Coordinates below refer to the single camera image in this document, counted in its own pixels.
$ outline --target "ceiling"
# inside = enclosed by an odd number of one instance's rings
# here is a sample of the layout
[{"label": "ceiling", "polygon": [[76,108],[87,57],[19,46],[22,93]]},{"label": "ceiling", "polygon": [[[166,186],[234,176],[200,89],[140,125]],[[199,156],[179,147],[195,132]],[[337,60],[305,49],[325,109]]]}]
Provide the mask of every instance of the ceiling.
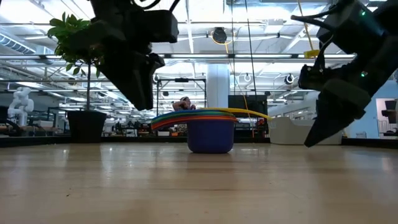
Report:
[{"label": "ceiling", "polygon": [[[160,4],[153,8],[168,9],[172,0],[161,0]],[[291,21],[291,15],[300,15],[297,2],[294,0],[275,0],[263,3],[263,0],[182,0],[174,10],[178,20],[180,34],[176,44],[156,43],[153,52],[168,55],[165,59],[167,66],[157,70],[159,79],[164,78],[206,78],[207,65],[209,63],[228,63],[232,80],[235,78],[235,94],[245,92],[253,95],[254,82],[253,71],[256,79],[257,94],[269,89],[291,89],[296,83],[287,86],[284,77],[288,74],[298,76],[303,64],[312,63],[312,60],[291,60],[287,57],[279,57],[275,54],[303,54],[311,50],[308,36],[305,35],[304,25],[301,22]],[[302,0],[304,15],[316,14],[327,9],[326,0]],[[86,0],[2,0],[0,5],[0,38],[6,37],[15,46],[0,42],[0,89],[15,90],[18,86],[30,86],[34,90],[46,90],[46,93],[58,99],[61,105],[80,105],[84,103],[86,87],[85,77],[73,76],[72,72],[66,72],[65,62],[59,58],[49,61],[40,58],[26,57],[27,51],[31,50],[37,55],[52,55],[57,46],[56,39],[49,39],[46,35],[50,29],[49,20],[61,18],[62,13],[74,14],[77,18],[91,19],[94,17],[91,4]],[[229,44],[215,44],[211,33],[215,27],[223,27],[229,40]],[[317,27],[309,26],[308,32],[313,47],[318,48],[315,37]],[[214,54],[226,55],[236,54],[236,60],[232,65],[231,59],[214,58]],[[254,63],[251,63],[250,54],[256,54]],[[347,57],[335,45],[330,45],[326,54],[331,56],[326,60],[328,66],[336,66],[348,62]],[[25,82],[9,83],[5,80],[24,80]],[[134,111],[122,94],[117,91],[106,91],[115,89],[106,82],[104,76],[93,80],[94,89],[91,93],[93,107],[103,109],[111,115],[135,115],[136,117],[153,117],[154,112]],[[171,103],[183,96],[189,96],[193,103],[204,106],[203,86],[198,83],[175,83],[169,82],[162,87],[169,95],[164,96],[160,92],[160,112],[171,110]],[[302,99],[305,92],[290,94],[289,97]],[[273,91],[271,98],[279,99],[284,96],[283,91]]]}]

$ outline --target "metal frame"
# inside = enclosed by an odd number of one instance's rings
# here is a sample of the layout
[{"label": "metal frame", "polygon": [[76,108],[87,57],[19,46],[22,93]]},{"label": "metal frame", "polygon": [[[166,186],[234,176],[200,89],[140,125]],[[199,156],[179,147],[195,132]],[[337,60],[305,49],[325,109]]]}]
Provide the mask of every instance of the metal frame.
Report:
[{"label": "metal frame", "polygon": [[[205,93],[205,107],[206,107],[206,101],[207,101],[207,94],[206,94],[206,89],[207,89],[207,83],[206,83],[206,78],[165,78],[165,79],[159,79],[156,82],[156,116],[159,115],[159,92],[165,87],[167,86],[167,84],[169,84],[170,82],[174,81],[174,82],[179,82],[179,80],[185,80],[185,81],[193,81],[195,82],[199,88]],[[159,89],[159,84],[161,81],[166,81],[166,83],[164,83],[162,85],[162,88]],[[202,81],[203,83],[205,83],[205,88],[202,88],[199,83],[199,81]]]}]

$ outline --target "white humanoid robot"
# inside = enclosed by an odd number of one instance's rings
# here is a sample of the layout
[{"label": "white humanoid robot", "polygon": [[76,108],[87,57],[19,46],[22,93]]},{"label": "white humanoid robot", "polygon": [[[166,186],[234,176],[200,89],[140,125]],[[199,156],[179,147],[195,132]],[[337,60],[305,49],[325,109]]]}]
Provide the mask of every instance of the white humanoid robot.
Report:
[{"label": "white humanoid robot", "polygon": [[29,99],[30,88],[19,87],[16,92],[14,92],[14,99],[10,106],[8,107],[8,117],[13,118],[18,115],[18,125],[25,126],[27,123],[27,113],[32,112],[34,109],[34,102]]}]

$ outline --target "black plant pot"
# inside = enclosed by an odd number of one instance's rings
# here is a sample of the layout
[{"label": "black plant pot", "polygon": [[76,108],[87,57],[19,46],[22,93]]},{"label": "black plant pot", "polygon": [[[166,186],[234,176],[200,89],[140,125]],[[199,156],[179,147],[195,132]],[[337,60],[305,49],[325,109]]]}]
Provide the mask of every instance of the black plant pot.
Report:
[{"label": "black plant pot", "polygon": [[68,111],[70,136],[74,143],[99,143],[106,114],[97,111]]}]

